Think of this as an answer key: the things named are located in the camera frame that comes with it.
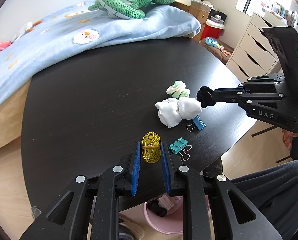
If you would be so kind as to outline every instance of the person's hand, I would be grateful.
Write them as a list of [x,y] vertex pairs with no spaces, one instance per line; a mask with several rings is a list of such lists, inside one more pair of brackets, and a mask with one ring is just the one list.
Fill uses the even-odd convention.
[[282,141],[284,143],[284,145],[290,149],[291,147],[291,142],[290,142],[290,137],[298,137],[298,132],[297,133],[293,133],[293,132],[289,132],[287,130],[282,129]]

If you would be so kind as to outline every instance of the drawer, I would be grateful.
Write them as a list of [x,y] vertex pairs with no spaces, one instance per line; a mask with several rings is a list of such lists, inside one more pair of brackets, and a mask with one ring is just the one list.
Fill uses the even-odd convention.
[[237,63],[235,63],[234,60],[229,60],[227,64],[227,68],[236,76],[236,78],[239,79],[241,83],[247,82],[247,79],[249,78],[247,74],[243,71],[241,67]]
[[266,38],[264,32],[259,30],[253,24],[249,24],[249,27],[246,31],[252,38],[258,41],[275,59],[278,58],[277,54],[273,52],[271,45],[269,44],[268,39]]
[[262,30],[263,27],[272,27],[272,24],[267,22],[265,19],[261,18],[257,14],[254,14],[251,23],[258,29]]
[[232,59],[237,63],[237,65],[249,76],[257,77],[265,75],[266,72],[255,63],[248,54],[240,47],[237,47]]
[[256,41],[247,33],[243,36],[239,46],[245,52],[247,52],[255,60],[255,63],[260,65],[266,72],[276,61],[276,59],[258,41]]

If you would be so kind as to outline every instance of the light blue blanket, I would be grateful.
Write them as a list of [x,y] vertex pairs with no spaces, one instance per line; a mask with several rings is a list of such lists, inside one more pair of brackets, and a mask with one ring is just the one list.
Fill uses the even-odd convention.
[[0,52],[0,105],[37,72],[87,49],[196,35],[201,28],[191,14],[169,5],[149,5],[143,19],[113,20],[107,12],[88,11],[93,3],[88,0],[81,7],[72,5],[50,14]]

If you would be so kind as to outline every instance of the black foam tip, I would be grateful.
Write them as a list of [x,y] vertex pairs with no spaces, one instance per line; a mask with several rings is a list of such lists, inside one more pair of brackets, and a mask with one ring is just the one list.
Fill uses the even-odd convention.
[[202,108],[214,106],[216,101],[212,99],[213,90],[209,87],[201,87],[197,92],[197,100],[201,103]]

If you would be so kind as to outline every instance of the dark wooden table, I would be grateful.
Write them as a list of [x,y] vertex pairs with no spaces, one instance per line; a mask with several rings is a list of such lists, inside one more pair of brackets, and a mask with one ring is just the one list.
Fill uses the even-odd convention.
[[[218,103],[200,114],[207,127],[169,129],[154,106],[182,80],[195,98],[201,86],[236,87],[238,79],[189,38],[149,40],[85,51],[33,76],[22,125],[22,164],[32,206],[44,210],[78,175],[93,177],[119,163],[136,140],[154,131],[170,144],[193,145],[186,165],[201,171],[255,123],[237,104]],[[119,209],[164,192],[160,161],[141,163],[137,196]]]

